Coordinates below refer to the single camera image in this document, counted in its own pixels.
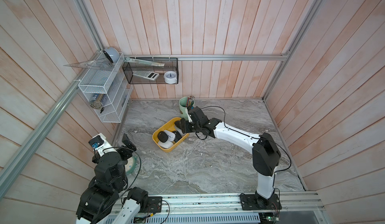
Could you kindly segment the large black mouse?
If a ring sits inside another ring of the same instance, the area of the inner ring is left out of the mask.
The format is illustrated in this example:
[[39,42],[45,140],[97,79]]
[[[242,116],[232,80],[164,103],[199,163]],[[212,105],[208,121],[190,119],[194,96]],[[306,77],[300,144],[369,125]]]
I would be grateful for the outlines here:
[[165,141],[165,142],[159,141],[158,142],[158,146],[160,146],[163,149],[170,149],[171,147],[173,147],[173,145],[174,145],[174,143],[171,141]]

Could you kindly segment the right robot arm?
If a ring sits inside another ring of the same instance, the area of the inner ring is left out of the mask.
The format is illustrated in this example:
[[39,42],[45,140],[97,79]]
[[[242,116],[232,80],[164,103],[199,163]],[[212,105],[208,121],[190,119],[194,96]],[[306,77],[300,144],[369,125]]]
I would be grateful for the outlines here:
[[201,133],[205,138],[224,140],[249,152],[253,157],[253,167],[258,173],[256,197],[269,200],[273,196],[281,152],[270,134],[253,134],[230,126],[225,120],[210,119],[199,107],[190,108],[187,119],[182,118],[175,125],[184,134]]

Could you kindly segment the white mouse underside up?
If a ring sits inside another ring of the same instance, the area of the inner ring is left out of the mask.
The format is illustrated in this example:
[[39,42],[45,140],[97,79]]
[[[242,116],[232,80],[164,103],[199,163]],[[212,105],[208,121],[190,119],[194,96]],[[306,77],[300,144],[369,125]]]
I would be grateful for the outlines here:
[[174,132],[171,132],[169,130],[164,130],[164,132],[166,133],[167,135],[167,140],[170,141],[170,142],[174,142],[175,141],[175,133]]

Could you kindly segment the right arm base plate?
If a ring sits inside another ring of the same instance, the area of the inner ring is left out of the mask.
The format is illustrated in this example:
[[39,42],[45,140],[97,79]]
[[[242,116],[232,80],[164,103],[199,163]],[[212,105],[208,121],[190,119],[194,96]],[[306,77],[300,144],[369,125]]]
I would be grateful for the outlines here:
[[242,210],[244,211],[260,211],[260,210],[273,210],[280,211],[282,209],[279,196],[273,194],[269,199],[263,198],[258,193],[239,195]]

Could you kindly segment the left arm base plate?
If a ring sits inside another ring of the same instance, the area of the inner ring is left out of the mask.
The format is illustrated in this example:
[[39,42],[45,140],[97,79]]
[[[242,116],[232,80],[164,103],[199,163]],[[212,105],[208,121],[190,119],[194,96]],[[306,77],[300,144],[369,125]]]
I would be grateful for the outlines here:
[[134,187],[128,192],[127,200],[133,200],[135,204],[139,205],[140,213],[156,214],[161,212],[162,197],[150,197],[146,190],[139,187]]

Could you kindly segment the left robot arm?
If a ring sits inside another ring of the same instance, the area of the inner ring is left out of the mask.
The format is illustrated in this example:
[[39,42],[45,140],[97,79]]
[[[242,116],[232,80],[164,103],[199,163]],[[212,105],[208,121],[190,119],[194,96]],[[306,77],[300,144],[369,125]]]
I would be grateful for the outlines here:
[[118,147],[113,147],[101,133],[89,145],[94,151],[95,176],[80,197],[77,224],[97,224],[111,213],[119,194],[129,188],[125,166],[137,150],[126,134]]

